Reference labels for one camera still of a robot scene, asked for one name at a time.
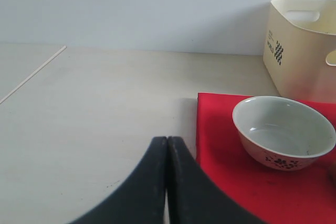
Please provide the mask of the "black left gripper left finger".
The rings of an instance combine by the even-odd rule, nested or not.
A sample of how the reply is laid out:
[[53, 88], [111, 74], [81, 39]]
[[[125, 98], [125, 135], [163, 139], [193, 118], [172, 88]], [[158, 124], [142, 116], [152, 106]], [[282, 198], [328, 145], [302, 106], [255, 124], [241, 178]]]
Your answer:
[[163, 223], [167, 137], [154, 137], [133, 172], [72, 223]]

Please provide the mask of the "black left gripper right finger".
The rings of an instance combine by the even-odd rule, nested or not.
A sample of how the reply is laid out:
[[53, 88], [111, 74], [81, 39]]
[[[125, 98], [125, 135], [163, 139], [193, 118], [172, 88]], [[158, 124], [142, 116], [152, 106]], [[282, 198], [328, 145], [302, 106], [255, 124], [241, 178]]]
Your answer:
[[170, 223], [265, 223], [223, 193], [177, 136], [167, 139], [166, 190]]

